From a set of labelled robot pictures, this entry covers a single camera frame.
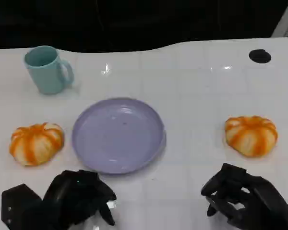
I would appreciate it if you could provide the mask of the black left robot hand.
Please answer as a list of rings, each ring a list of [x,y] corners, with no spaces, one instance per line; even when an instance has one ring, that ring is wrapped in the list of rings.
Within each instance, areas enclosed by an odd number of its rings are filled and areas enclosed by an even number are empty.
[[[114,191],[100,180],[98,173],[65,170],[51,182],[43,198],[43,207],[55,230],[67,230],[83,223],[96,212],[107,224],[114,226],[107,202],[116,199]]]

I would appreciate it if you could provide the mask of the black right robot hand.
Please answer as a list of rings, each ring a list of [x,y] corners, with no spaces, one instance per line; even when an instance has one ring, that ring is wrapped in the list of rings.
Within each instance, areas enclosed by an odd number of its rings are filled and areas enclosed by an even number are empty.
[[[223,163],[201,189],[209,202],[207,215],[217,212],[240,230],[288,230],[288,204],[266,179]]]

